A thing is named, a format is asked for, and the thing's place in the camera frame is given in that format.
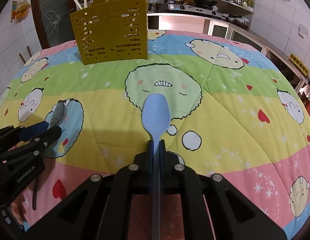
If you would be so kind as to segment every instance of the shelf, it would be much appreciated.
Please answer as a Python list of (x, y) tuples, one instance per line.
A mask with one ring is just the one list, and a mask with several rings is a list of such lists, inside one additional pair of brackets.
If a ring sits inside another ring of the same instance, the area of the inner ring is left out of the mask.
[(244, 12), (244, 13), (246, 13), (245, 15), (247, 15), (247, 14), (254, 14), (254, 12), (252, 12), (252, 11), (250, 11), (250, 10), (248, 10), (248, 9), (246, 9), (246, 8), (244, 8), (244, 7), (242, 7), (242, 6), (240, 6), (240, 5), (238, 5), (238, 4), (236, 4), (236, 3), (233, 3), (233, 2), (229, 2), (229, 1), (226, 1), (226, 0), (215, 0), (215, 1), (218, 1), (218, 2), (223, 2), (223, 3), (228, 3), (228, 4), (230, 4), (230, 5), (233, 5), (235, 8), (238, 8), (238, 10), (239, 11), (242, 11), (242, 12)]

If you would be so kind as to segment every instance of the wok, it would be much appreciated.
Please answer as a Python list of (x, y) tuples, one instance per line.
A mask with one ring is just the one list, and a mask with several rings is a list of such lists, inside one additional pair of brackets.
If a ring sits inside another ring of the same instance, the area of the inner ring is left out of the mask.
[(199, 5), (206, 5), (206, 6), (209, 6), (209, 7), (213, 7), (217, 1), (215, 0), (193, 0), (196, 4), (199, 4)]

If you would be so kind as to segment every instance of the power outlet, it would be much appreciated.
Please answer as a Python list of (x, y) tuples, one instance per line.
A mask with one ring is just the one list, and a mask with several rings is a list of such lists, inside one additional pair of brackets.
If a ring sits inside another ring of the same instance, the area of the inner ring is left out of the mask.
[(298, 29), (298, 34), (301, 37), (305, 38), (308, 35), (308, 30), (303, 25), (299, 24)]

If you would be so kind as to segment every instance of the metal screw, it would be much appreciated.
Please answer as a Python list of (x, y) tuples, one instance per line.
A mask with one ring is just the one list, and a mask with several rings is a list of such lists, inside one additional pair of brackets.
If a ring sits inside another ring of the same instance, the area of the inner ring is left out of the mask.
[(213, 175), (213, 180), (220, 182), (223, 179), (223, 177), (220, 174), (214, 174)]
[(94, 174), (94, 175), (91, 176), (91, 181), (98, 182), (98, 181), (101, 180), (101, 178), (102, 177), (99, 174)]
[(177, 171), (182, 171), (183, 169), (185, 169), (185, 166), (183, 164), (176, 164), (174, 166), (174, 169)]
[(136, 170), (138, 170), (138, 168), (139, 168), (139, 166), (137, 164), (135, 164), (135, 163), (133, 163), (133, 164), (128, 166), (128, 169), (130, 171), (136, 171)]

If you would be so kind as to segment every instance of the spoon handle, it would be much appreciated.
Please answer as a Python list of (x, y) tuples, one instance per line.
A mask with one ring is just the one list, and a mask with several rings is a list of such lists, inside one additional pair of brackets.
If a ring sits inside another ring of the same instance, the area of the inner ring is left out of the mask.
[(153, 138), (153, 175), (152, 175), (152, 240), (160, 239), (160, 167), (159, 138)]

